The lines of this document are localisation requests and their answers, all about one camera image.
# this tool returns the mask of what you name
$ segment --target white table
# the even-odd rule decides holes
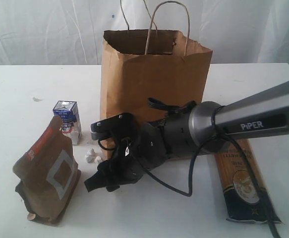
[[[204,100],[232,103],[289,80],[287,64],[211,65]],[[90,147],[90,123],[99,118],[100,66],[0,66],[0,237],[271,237],[267,225],[226,221],[226,205],[213,156],[201,156],[194,170],[193,196],[174,193],[145,175],[115,192],[87,193],[83,181],[96,171],[84,156]],[[35,102],[33,97],[42,99]],[[15,161],[36,141],[58,100],[78,102],[84,139],[74,146],[82,176],[59,227],[26,220]],[[251,139],[275,209],[289,238],[289,136]],[[154,170],[159,178],[187,189],[189,161],[172,161]]]

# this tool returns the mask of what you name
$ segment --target paper bag handle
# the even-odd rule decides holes
[[[151,14],[150,14],[150,12],[149,12],[149,9],[148,9],[148,6],[147,6],[145,0],[143,0],[143,2],[144,2],[144,5],[145,5],[145,9],[146,9],[146,11],[147,11],[148,14],[149,14],[150,19],[152,19]],[[121,8],[121,11],[122,11],[122,15],[123,15],[124,21],[125,21],[125,23],[126,23],[126,25],[127,25],[127,27],[128,27],[128,34],[129,34],[129,31],[130,31],[130,25],[129,25],[129,23],[128,23],[128,21],[127,21],[125,15],[124,15],[123,7],[122,7],[122,0],[120,0],[120,8]],[[157,34],[157,33],[158,33],[158,27],[157,27],[157,25],[155,24],[155,22],[153,22],[153,24],[155,25],[156,34]]]
[[[187,13],[187,20],[188,20],[188,31],[187,31],[187,38],[186,38],[186,42],[185,42],[185,51],[184,51],[184,56],[186,55],[186,52],[187,52],[187,43],[188,43],[188,38],[189,38],[189,32],[190,32],[190,20],[189,20],[189,14],[188,14],[188,10],[186,8],[186,6],[178,1],[164,1],[162,3],[160,3],[159,5],[156,6],[154,12],[153,12],[153,15],[152,15],[152,18],[151,18],[151,22],[150,22],[150,27],[149,27],[149,31],[148,31],[148,38],[146,39],[146,45],[145,45],[145,55],[148,54],[148,50],[149,50],[149,42],[150,42],[150,35],[151,35],[151,31],[152,31],[152,24],[153,24],[153,20],[154,20],[154,16],[155,16],[155,13],[157,11],[157,9],[166,4],[166,3],[176,3],[176,4],[179,4],[181,5],[182,7],[185,8],[186,10],[186,13]]]

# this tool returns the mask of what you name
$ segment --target white curtain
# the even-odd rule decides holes
[[[212,63],[289,63],[289,0],[179,0]],[[161,0],[146,0],[151,13]],[[148,28],[142,0],[123,0],[130,28]],[[186,34],[185,11],[163,5],[159,29]],[[104,30],[123,30],[119,0],[0,0],[0,64],[101,64]]]

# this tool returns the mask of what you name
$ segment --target robotic arm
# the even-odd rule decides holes
[[[136,183],[145,170],[170,158],[191,156],[198,149],[200,155],[218,153],[229,145],[220,137],[209,140],[218,133],[233,139],[289,134],[289,82],[224,107],[194,101],[182,107],[168,106],[152,98],[149,106],[166,111],[166,116],[143,124],[140,131],[129,113],[91,125],[93,140],[112,137],[116,147],[112,158],[100,163],[85,181],[88,191],[106,187],[110,192]]]

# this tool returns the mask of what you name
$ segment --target black label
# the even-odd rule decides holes
[[[238,124],[229,125],[223,128],[227,134],[247,132],[254,130],[265,130],[279,128],[287,125],[287,118],[284,114],[260,118],[253,121],[246,121]]]

